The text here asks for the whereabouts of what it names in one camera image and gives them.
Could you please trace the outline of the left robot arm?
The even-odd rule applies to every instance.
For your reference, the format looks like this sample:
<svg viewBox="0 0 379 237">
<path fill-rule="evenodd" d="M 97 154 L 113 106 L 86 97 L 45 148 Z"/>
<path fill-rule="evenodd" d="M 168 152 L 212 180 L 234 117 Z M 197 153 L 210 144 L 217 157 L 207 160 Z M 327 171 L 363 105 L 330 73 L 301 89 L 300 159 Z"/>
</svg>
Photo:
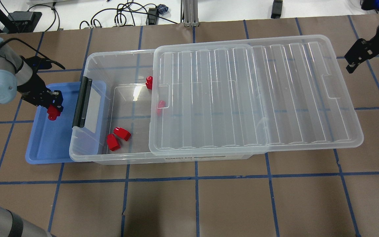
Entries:
<svg viewBox="0 0 379 237">
<path fill-rule="evenodd" d="M 9 42 L 17 38 L 4 40 L 0 37 L 0 104 L 7 104 L 20 93 L 22 99 L 34 106 L 41 106 L 48 111 L 48 118 L 56 120 L 63 111 L 61 91 L 52 91 L 37 72 L 43 64 L 51 68 L 52 64 L 61 69 L 64 66 L 41 54 L 25 58 L 17 54 Z M 16 213 L 0 207 L 0 237 L 52 237 L 49 231 L 23 219 Z"/>
</svg>

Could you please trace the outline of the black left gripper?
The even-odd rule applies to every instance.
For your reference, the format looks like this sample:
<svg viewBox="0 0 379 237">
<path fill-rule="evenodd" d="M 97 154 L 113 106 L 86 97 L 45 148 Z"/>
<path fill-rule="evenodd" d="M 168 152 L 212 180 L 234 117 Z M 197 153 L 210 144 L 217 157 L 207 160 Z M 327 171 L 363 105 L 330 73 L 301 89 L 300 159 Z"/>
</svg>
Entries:
<svg viewBox="0 0 379 237">
<path fill-rule="evenodd" d="M 30 79 L 22 85 L 22 99 L 34 106 L 46 109 L 55 106 L 59 113 L 63 112 L 63 95 L 60 90 L 50 90 L 42 79 Z"/>
</svg>

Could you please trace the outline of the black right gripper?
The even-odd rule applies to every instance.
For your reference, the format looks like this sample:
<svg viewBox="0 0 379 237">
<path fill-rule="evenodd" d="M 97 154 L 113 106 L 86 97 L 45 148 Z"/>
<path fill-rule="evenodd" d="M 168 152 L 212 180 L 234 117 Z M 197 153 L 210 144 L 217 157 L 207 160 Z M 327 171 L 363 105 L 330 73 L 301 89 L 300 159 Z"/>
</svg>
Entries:
<svg viewBox="0 0 379 237">
<path fill-rule="evenodd" d="M 348 62 L 346 70 L 349 74 L 355 72 L 360 63 L 379 55 L 379 37 L 371 40 L 358 39 L 346 52 L 344 58 Z"/>
</svg>

